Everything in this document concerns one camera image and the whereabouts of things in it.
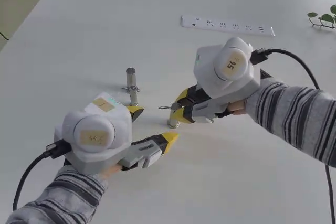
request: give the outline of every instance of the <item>striped sleeve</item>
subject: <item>striped sleeve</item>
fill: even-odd
[[[268,132],[336,167],[336,101],[328,93],[264,76],[261,89],[246,99],[245,110]]]
[[[14,211],[7,224],[87,224],[107,188],[99,175],[64,166],[42,195]]]

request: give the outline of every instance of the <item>white power strip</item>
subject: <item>white power strip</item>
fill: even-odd
[[[250,23],[241,23],[233,21],[218,21],[194,16],[182,16],[181,26],[196,29],[223,31],[225,33],[251,34],[275,37],[271,26],[252,25]]]

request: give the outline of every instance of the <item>person's hand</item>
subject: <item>person's hand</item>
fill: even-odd
[[[245,100],[240,100],[234,103],[230,103],[227,107],[228,111],[231,111],[233,115],[246,114],[244,110]]]
[[[122,169],[121,165],[113,165],[110,168],[103,170],[101,173],[99,173],[99,176],[102,179],[108,179],[109,177],[111,177],[113,173],[116,173],[120,171],[121,169]]]

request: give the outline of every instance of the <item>table surface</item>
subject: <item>table surface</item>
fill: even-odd
[[[10,214],[27,165],[53,140],[54,126],[98,93],[121,102],[135,67],[145,112],[134,140],[167,131],[167,106],[195,83],[198,47],[234,36],[180,26],[181,15],[263,23],[276,37],[240,37],[255,48],[298,54],[336,95],[336,31],[314,29],[306,13],[333,0],[41,0],[0,53],[0,221]],[[311,81],[291,59],[262,64],[291,85]],[[270,135],[248,116],[183,125],[179,141],[150,169],[111,178],[93,223],[329,223],[323,165]],[[63,160],[45,160],[24,186],[34,200]],[[336,173],[332,169],[336,182]]]

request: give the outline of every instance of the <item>metal cylinder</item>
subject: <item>metal cylinder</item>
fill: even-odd
[[[178,120],[172,119],[172,116],[173,116],[174,112],[176,110],[178,110],[179,108],[181,108],[181,106],[178,103],[175,102],[175,103],[172,104],[172,107],[170,109],[169,119],[167,121],[167,125],[171,129],[175,129],[175,128],[179,127],[179,125],[180,125]]]
[[[126,77],[127,77],[127,88],[130,88],[131,86],[137,86],[134,68],[126,69]]]
[[[131,97],[131,106],[138,106],[138,94],[137,87],[132,85],[130,86],[130,97]]]

